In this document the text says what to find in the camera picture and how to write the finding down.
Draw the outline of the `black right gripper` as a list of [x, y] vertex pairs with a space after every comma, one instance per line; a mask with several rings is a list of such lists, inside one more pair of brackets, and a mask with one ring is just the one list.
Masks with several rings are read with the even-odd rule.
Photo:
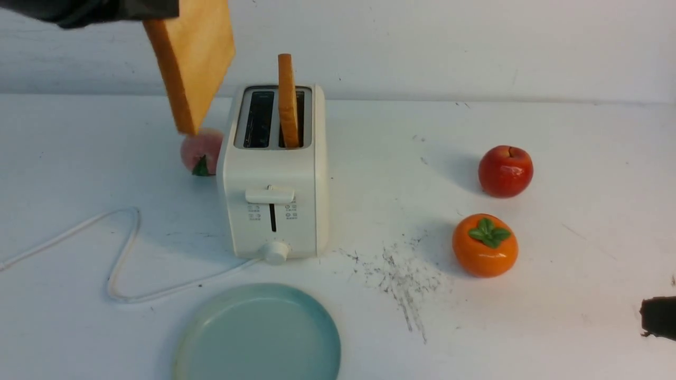
[[675, 296], [642, 300], [640, 307], [643, 337], [662, 337], [675, 341]]

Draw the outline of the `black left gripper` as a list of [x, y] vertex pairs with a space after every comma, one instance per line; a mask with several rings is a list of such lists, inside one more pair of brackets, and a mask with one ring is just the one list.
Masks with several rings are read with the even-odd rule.
[[1, 1], [1, 8], [61, 29], [172, 19], [180, 14], [179, 1]]

